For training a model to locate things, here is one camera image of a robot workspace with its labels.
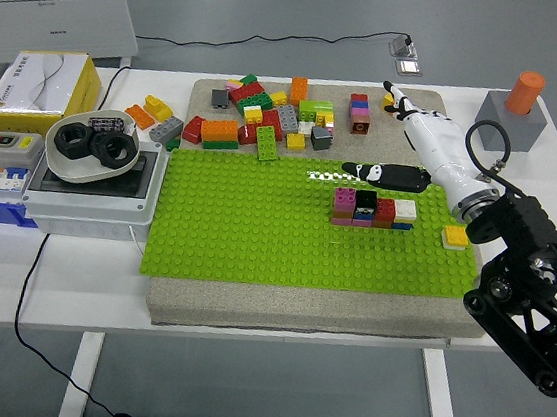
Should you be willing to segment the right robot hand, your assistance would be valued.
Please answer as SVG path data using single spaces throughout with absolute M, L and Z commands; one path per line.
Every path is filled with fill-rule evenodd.
M 412 104 L 391 82 L 385 81 L 383 87 L 393 97 L 393 105 L 384 110 L 405 124 L 404 135 L 417 153 L 420 165 L 346 162 L 342 169 L 385 190 L 422 193 L 428 185 L 438 185 L 444 189 L 453 217 L 463 224 L 473 222 L 488 205 L 498 200 L 500 194 L 476 178 L 463 130 L 443 114 Z

